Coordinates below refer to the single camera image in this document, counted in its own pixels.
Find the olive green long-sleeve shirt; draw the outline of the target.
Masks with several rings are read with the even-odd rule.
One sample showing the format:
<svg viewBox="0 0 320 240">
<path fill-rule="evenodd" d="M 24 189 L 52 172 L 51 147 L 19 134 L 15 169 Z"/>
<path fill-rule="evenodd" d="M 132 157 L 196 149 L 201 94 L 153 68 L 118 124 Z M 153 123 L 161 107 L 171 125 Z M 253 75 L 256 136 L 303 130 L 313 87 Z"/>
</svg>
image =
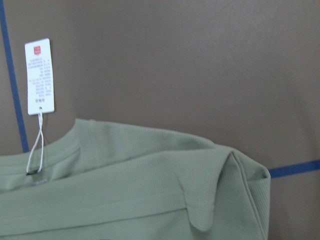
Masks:
<svg viewBox="0 0 320 240">
<path fill-rule="evenodd" d="M 3 240 L 266 240 L 271 176 L 240 151 L 176 131 L 75 121 L 0 158 Z"/>
</svg>

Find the white paper price tag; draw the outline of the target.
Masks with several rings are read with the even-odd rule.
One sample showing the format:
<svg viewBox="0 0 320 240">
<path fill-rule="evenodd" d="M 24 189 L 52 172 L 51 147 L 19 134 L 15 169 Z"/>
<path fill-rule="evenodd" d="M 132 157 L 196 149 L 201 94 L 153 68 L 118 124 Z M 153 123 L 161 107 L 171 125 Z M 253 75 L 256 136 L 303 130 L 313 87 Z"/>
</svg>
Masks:
<svg viewBox="0 0 320 240">
<path fill-rule="evenodd" d="M 26 175 L 39 174 L 44 163 L 44 114 L 55 111 L 54 75 L 49 38 L 28 42 L 24 45 L 27 73 L 27 113 L 38 117 L 38 134 L 29 153 Z M 40 160 L 35 169 L 31 168 L 33 153 L 41 143 Z"/>
</svg>

